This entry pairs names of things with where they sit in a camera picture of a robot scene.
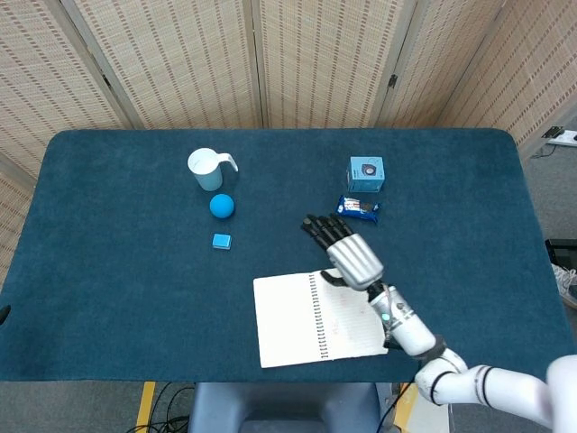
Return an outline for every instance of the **blue box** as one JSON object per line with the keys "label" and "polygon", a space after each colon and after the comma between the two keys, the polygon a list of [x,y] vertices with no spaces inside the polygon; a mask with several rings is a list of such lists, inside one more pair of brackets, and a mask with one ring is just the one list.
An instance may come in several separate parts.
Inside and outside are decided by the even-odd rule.
{"label": "blue box", "polygon": [[215,233],[213,236],[213,248],[216,248],[217,250],[230,250],[232,241],[233,238],[230,235]]}
{"label": "blue box", "polygon": [[379,192],[385,183],[380,156],[352,156],[346,171],[349,192]]}

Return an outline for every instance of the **robotic arm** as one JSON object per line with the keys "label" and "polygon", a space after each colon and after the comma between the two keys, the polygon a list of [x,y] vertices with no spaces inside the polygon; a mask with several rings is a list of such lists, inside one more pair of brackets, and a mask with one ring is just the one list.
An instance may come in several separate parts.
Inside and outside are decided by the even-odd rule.
{"label": "robotic arm", "polygon": [[387,334],[423,367],[415,383],[435,404],[479,403],[531,419],[555,433],[577,431],[577,355],[554,361],[547,383],[528,374],[478,365],[469,369],[446,347],[407,304],[394,286],[382,281],[383,265],[372,249],[337,215],[307,216],[302,228],[321,246],[342,281],[323,276],[335,285],[367,291],[369,303]]}

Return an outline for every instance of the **power strip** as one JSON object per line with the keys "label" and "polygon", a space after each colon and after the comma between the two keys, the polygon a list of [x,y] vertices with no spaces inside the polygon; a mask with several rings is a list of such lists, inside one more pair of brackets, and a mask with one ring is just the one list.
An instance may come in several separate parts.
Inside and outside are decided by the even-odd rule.
{"label": "power strip", "polygon": [[561,135],[547,140],[547,144],[577,147],[577,131],[565,131]]}

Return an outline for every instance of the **blue sponge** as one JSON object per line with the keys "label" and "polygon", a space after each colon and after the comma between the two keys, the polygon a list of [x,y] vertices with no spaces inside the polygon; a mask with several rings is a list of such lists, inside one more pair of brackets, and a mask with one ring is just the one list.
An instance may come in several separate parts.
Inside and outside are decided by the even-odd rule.
{"label": "blue sponge", "polygon": [[213,248],[217,250],[230,250],[233,238],[230,235],[220,235],[215,233],[213,237]]}

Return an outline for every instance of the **white mug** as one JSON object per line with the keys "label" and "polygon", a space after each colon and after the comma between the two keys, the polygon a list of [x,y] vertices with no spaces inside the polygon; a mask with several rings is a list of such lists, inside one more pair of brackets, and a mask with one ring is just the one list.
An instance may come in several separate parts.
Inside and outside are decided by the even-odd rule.
{"label": "white mug", "polygon": [[228,153],[216,153],[203,147],[196,149],[188,157],[188,168],[194,173],[200,188],[204,191],[214,191],[223,184],[223,173],[218,165],[221,162],[230,162],[234,171],[238,171],[236,162]]}

